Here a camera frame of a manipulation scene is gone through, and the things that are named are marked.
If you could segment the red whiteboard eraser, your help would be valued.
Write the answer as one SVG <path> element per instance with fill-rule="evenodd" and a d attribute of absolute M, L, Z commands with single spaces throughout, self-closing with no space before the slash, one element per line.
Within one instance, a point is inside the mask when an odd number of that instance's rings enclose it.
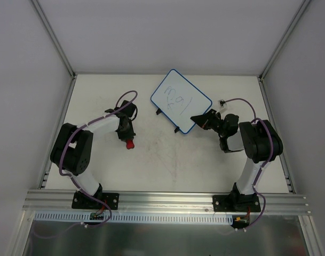
<path fill-rule="evenodd" d="M 126 148 L 127 148 L 127 149 L 133 149 L 134 147 L 135 147 L 135 145 L 134 145 L 133 140 L 132 140 L 132 139 L 128 139 L 128 140 L 126 141 Z"/>

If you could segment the blue framed whiteboard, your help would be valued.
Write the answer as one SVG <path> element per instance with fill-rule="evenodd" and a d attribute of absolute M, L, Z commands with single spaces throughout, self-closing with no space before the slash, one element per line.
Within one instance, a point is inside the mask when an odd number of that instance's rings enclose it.
<path fill-rule="evenodd" d="M 212 106 L 212 100 L 175 69 L 167 73 L 150 100 L 183 134 L 194 127 L 192 116 Z"/>

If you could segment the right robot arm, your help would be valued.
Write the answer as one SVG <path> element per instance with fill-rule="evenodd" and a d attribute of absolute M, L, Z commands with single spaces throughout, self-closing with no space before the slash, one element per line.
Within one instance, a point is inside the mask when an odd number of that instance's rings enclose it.
<path fill-rule="evenodd" d="M 220 148 L 225 153 L 245 152 L 247 160 L 230 198 L 231 207 L 242 211 L 248 207 L 250 195 L 256 194 L 264 167 L 283 153 L 283 143 L 268 120 L 255 118 L 251 122 L 240 122 L 239 117 L 210 110 L 192 116 L 191 120 L 204 130 L 213 130 L 219 136 Z"/>

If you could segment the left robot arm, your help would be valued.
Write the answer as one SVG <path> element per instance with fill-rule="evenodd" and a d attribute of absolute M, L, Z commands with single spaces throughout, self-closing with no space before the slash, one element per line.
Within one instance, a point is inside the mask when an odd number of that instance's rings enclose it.
<path fill-rule="evenodd" d="M 126 143 L 127 149 L 134 148 L 136 136 L 132 121 L 137 117 L 137 106 L 124 100 L 121 106 L 108 109 L 105 114 L 84 125 L 76 126 L 65 123 L 60 128 L 50 154 L 50 161 L 55 164 L 61 176 L 67 176 L 84 201 L 91 208 L 102 204 L 102 186 L 88 170 L 91 160 L 93 139 L 115 132 L 119 140 Z"/>

